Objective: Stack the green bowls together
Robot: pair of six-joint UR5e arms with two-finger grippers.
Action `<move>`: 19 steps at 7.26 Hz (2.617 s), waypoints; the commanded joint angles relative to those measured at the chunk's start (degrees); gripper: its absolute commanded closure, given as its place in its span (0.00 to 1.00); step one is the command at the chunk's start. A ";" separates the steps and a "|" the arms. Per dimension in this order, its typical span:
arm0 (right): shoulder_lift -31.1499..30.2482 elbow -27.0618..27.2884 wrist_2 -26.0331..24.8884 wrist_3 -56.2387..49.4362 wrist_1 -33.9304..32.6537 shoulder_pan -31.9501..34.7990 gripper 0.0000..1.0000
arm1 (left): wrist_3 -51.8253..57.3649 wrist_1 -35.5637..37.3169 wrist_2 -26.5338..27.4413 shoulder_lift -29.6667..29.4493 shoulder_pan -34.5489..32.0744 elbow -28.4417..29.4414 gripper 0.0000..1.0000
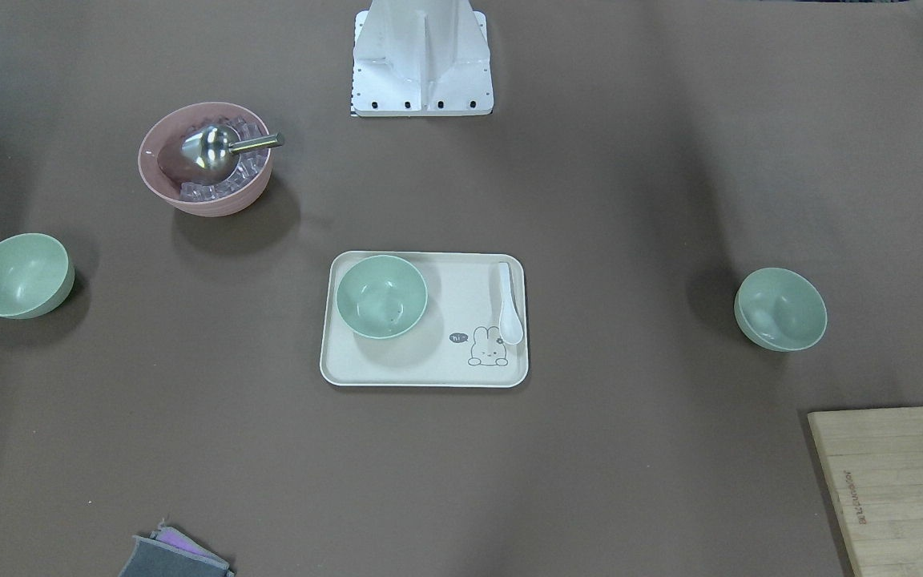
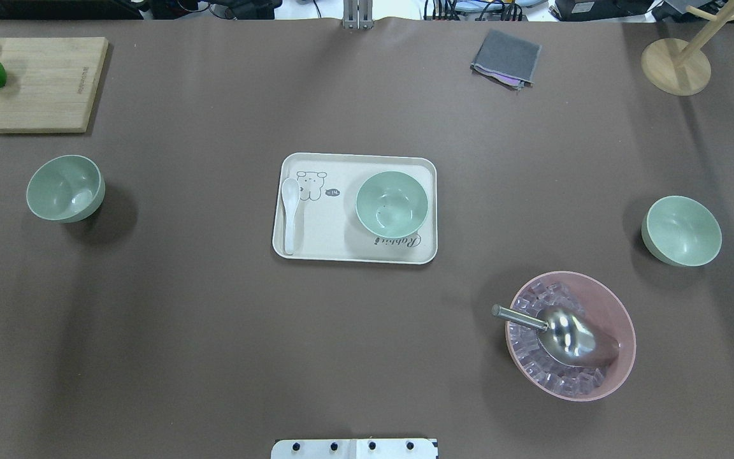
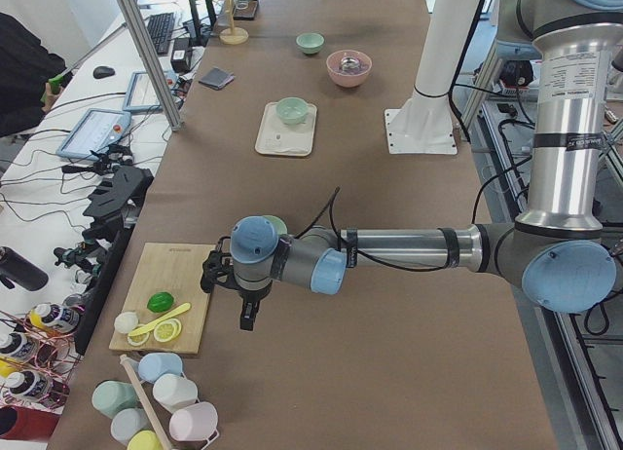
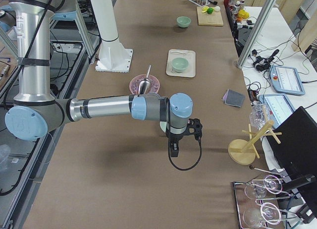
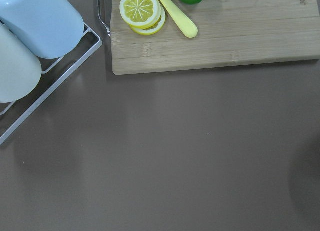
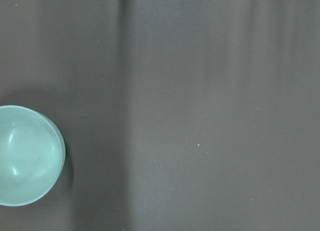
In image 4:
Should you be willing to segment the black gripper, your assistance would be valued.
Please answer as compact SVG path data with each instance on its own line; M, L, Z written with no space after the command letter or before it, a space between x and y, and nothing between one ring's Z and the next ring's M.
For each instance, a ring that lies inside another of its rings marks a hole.
M184 132L180 134L171 133L169 131L169 128L166 128L166 136L170 139L170 156L171 157L178 157L179 154L179 145L178 141L180 141L184 136L190 136L193 135L195 137L195 140L198 142L201 142L201 138L203 136L202 134L203 126L198 118L190 118L188 120L188 124L186 125L186 128Z

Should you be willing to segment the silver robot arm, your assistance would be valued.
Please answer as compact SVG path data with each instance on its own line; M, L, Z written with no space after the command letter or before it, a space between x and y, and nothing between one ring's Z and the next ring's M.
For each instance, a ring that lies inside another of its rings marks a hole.
M184 93L170 98L155 93L78 99L56 99L50 92L50 19L76 10L76 0L9 0L16 14L19 92L5 115L17 138L34 141L69 122L83 118L130 114L134 119L166 122L168 156L177 157L185 135L202 137L202 125L191 113Z

